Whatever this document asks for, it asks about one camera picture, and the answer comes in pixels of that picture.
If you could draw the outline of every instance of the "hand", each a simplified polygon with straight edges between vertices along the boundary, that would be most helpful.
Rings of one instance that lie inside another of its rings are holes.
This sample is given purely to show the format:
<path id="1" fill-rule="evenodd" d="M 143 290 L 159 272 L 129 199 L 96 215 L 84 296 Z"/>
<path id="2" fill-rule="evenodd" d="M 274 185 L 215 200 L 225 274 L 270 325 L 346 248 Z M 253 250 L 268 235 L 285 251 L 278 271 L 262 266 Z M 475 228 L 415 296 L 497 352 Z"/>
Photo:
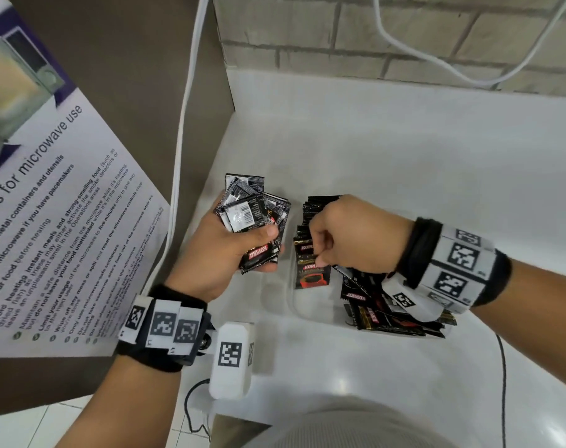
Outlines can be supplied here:
<path id="1" fill-rule="evenodd" d="M 407 218 L 352 195 L 326 205 L 310 222 L 318 267 L 338 264 L 363 272 L 395 270 L 413 228 Z"/>
<path id="2" fill-rule="evenodd" d="M 221 196 L 200 221 L 165 282 L 165 286 L 174 291 L 206 302 L 216 299 L 227 289 L 233 274 L 239 270 L 242 256 L 248 250 L 265 245 L 279 233 L 275 225 L 244 233 L 228 232 L 221 219 L 213 213 Z M 277 264 L 264 264 L 256 270 L 274 272 Z"/>

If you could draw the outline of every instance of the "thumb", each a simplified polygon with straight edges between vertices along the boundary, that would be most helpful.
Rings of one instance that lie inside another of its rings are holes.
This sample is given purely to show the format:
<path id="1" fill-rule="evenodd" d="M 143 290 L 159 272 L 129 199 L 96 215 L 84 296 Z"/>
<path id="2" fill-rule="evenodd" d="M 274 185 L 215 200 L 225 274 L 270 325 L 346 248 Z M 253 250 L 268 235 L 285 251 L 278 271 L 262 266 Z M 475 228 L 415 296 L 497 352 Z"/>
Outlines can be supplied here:
<path id="1" fill-rule="evenodd" d="M 252 248 L 261 247 L 279 235 L 276 225 L 266 225 L 251 231 L 235 234 L 237 237 L 237 252 L 246 253 Z"/>
<path id="2" fill-rule="evenodd" d="M 324 250 L 316 258 L 316 267 L 325 267 L 331 264 L 337 264 L 334 250 Z"/>

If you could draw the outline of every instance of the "brick wall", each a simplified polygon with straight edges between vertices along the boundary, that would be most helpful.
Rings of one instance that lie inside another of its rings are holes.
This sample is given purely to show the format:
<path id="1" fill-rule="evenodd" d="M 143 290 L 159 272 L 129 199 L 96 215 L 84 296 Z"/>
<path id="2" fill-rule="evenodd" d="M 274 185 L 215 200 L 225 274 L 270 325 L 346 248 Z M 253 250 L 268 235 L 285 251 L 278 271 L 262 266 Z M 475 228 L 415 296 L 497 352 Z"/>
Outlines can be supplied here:
<path id="1" fill-rule="evenodd" d="M 227 66 L 467 86 L 386 43 L 371 0 L 214 0 Z M 380 0 L 399 40 L 490 79 L 525 56 L 560 0 Z M 566 96 L 566 13 L 531 64 L 493 91 Z"/>

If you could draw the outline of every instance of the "forearm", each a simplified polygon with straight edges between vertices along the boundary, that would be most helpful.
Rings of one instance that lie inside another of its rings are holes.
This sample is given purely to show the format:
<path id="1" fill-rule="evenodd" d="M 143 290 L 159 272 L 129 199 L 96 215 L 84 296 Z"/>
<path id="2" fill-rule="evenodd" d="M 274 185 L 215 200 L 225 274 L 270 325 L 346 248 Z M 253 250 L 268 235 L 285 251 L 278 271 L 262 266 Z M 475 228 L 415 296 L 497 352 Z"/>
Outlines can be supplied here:
<path id="1" fill-rule="evenodd" d="M 165 373 L 117 356 L 107 377 L 58 448 L 162 448 L 181 373 Z"/>
<path id="2" fill-rule="evenodd" d="M 505 291 L 473 312 L 518 351 L 566 383 L 566 277 L 513 261 Z"/>

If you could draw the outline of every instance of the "poster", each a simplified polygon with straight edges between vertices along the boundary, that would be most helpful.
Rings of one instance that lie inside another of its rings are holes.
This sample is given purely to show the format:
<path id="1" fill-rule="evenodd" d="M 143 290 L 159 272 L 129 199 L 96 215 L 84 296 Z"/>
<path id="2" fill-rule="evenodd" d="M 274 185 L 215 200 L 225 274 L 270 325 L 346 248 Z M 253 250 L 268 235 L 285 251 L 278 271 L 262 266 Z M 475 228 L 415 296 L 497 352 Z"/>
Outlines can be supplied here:
<path id="1" fill-rule="evenodd" d="M 0 357 L 111 355 L 169 206 L 0 0 Z"/>

